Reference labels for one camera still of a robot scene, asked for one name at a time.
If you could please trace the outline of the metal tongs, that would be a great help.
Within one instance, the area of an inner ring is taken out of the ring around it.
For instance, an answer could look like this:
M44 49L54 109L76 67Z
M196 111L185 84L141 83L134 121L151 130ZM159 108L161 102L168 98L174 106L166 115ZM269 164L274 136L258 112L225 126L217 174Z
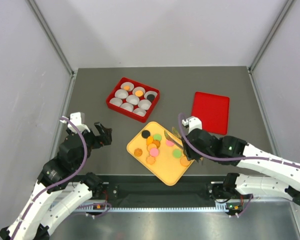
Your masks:
M200 140L200 135L204 130L195 129L188 133L186 137L188 141L198 150L204 152L203 141ZM183 137L179 134L175 127L172 128L172 134L168 133L167 130L164 131L164 136L167 140L172 141L183 153L184 156L187 157L189 161L196 161L199 165L203 165L204 157L195 152L191 147L187 145L187 143L183 140Z

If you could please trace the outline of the pink sandwich cookie top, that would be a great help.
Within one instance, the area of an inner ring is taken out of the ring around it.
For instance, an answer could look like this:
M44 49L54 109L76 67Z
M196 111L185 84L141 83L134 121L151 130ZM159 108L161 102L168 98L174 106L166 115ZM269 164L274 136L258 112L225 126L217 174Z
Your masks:
M168 146L168 147L173 147L175 144L172 142L172 141L170 141L170 140L166 140L165 141L165 144Z

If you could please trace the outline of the pink sandwich cookie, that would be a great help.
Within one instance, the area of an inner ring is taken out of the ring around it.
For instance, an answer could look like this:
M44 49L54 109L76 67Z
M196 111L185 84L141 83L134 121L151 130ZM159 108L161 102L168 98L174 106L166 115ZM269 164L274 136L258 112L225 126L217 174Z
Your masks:
M165 144L168 146L168 147L173 147L175 144L172 142L172 141L170 141L170 140L166 140L165 141Z
M155 158L159 155L159 150L157 148L151 148L149 154Z

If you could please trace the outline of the orange flower cookie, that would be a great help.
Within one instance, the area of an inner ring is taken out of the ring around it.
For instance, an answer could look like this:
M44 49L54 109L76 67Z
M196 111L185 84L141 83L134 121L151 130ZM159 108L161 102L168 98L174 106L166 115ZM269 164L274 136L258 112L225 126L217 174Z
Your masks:
M126 91L129 91L130 87L126 85L126 86L123 87L123 89L126 90Z

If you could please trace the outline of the round dotted biscuit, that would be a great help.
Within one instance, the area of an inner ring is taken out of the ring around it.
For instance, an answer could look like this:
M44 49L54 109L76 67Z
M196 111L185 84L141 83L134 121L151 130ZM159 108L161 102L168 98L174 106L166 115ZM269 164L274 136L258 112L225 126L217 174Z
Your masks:
M186 156L183 156L180 158L180 164L184 167L188 167L191 164L191 162L187 159Z
M154 148L158 149L160 146L161 146L160 141L154 140L152 143L150 143L150 144L147 146L147 150L150 151L151 149L154 149Z
M137 90L137 91L135 92L135 95L136 95L137 97L141 97L143 94L144 94L144 93L143 93L143 91L141 91L141 90Z

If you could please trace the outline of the orange leaf cookie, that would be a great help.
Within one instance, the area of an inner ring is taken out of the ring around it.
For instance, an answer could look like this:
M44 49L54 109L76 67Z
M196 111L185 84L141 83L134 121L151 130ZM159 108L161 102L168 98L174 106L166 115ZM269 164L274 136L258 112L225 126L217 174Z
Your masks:
M146 163L149 165L153 165L156 162L156 158L154 156L149 155L146 158Z

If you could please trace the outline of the black sandwich cookie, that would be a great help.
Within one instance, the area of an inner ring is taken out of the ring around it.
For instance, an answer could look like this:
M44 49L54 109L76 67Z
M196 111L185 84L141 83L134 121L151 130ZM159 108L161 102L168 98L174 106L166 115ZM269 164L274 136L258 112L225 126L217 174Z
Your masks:
M148 137L151 136L151 133L150 133L150 131L148 131L148 130L143 130L143 131L141 132L141 136L142 136L142 138L147 139Z
M155 95L149 94L149 95L147 95L147 98L146 98L146 99L149 100L150 102L153 102L155 98L156 98Z

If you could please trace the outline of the white paper cup front-left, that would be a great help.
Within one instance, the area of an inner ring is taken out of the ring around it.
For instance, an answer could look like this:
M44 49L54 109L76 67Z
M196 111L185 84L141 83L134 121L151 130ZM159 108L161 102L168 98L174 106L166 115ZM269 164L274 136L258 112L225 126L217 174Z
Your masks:
M110 99L109 103L111 105L120 107L123 104L123 100L118 98L118 97L113 97L113 98Z

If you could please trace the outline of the orange swirl cookie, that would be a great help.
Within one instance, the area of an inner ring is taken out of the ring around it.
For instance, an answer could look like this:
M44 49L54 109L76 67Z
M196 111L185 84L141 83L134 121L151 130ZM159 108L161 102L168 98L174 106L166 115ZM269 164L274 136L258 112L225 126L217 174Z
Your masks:
M142 154L143 154L143 151L142 151L142 149L140 149L140 148L136 148L136 149L134 150L134 152L133 152L133 155L134 155L135 157L140 157L140 156L142 156Z

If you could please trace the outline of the white paper cup front-right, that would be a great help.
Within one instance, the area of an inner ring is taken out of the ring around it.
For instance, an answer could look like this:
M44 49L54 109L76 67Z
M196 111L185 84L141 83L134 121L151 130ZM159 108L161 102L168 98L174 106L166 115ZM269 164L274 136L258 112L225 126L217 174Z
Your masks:
M133 113L135 115L140 116L140 117L144 117L146 115L147 111L138 107L138 108L136 108L136 109L133 110Z

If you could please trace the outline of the red cookie box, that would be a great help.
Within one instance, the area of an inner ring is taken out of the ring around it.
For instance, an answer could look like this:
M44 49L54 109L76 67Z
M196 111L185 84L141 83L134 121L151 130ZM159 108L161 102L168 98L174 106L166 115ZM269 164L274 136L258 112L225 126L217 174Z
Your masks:
M145 123L160 99L160 91L152 86L121 78L105 102L109 109Z

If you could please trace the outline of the yellow tray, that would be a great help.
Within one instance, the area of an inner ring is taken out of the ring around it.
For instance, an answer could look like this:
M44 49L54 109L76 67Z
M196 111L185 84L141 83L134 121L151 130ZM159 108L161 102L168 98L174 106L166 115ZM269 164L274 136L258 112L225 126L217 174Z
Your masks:
M162 136L162 140L160 141L159 155L155 157L156 162L152 165L146 163L146 158L150 156L150 152L148 151L146 144L146 139L142 138L142 131L148 130L153 137L154 134L160 134ZM179 179L183 176L183 174L188 170L191 164L194 162L190 160L190 165L185 167L180 163L180 159L184 156L182 154L181 158L173 157L173 150L179 149L176 145L167 146L166 138L164 135L164 131L167 131L169 134L172 134L159 123L152 121L149 122L126 146L126 150L129 154L131 154L137 161L139 161L145 168L147 168L151 173L153 173L158 179L160 179L167 186L175 185ZM140 148L142 149L142 156L134 156L134 150Z

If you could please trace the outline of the white paper cup back-middle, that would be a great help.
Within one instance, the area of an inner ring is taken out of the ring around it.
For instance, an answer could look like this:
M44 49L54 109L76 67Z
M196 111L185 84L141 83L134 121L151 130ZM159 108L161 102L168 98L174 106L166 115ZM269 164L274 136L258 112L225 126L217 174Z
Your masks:
M143 87L138 86L138 87L135 87L135 88L133 89L132 94L133 94L134 96L136 96L136 95L135 95L135 92L138 91L138 90L143 91L143 95L146 93L146 90L145 90Z

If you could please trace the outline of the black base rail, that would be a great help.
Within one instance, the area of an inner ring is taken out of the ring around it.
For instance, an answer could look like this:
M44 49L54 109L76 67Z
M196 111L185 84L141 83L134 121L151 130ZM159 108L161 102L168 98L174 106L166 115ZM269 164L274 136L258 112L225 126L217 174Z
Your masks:
M114 208L212 207L215 200L239 202L242 197L223 189L225 176L184 175L168 186L154 175L99 175L104 187L100 199Z

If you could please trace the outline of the aluminium frame left post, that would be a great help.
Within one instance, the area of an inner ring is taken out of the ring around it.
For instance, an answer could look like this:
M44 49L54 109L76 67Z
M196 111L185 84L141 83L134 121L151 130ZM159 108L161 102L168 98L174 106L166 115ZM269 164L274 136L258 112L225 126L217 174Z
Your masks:
M57 38L55 37L53 31L51 30L47 20L45 19L42 11L40 10L38 4L35 0L25 0L29 9L34 14L35 18L37 19L39 25L41 26L44 34L46 35L48 41L51 43L54 51L56 52L58 58L60 59L62 65L68 72L68 74L72 77L75 74L75 71L71 67L69 61L67 60L61 46L59 45Z

